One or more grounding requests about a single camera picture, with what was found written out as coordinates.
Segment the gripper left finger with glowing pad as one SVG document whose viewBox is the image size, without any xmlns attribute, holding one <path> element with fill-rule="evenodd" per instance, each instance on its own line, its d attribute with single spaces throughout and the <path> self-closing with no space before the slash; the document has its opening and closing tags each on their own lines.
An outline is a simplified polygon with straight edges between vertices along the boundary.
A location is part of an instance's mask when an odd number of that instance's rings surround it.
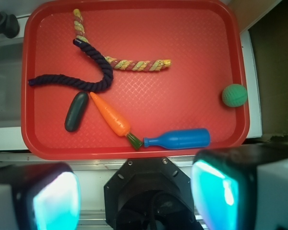
<svg viewBox="0 0 288 230">
<path fill-rule="evenodd" d="M 66 163 L 0 167 L 0 230 L 75 230 L 79 179 Z"/>
</svg>

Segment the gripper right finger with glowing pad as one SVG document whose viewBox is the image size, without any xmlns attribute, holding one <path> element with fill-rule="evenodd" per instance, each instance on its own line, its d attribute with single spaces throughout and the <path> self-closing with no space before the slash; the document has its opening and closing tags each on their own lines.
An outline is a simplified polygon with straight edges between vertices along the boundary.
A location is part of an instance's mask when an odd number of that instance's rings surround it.
<svg viewBox="0 0 288 230">
<path fill-rule="evenodd" d="M 191 189 L 210 230 L 288 230 L 288 145 L 201 150 Z"/>
</svg>

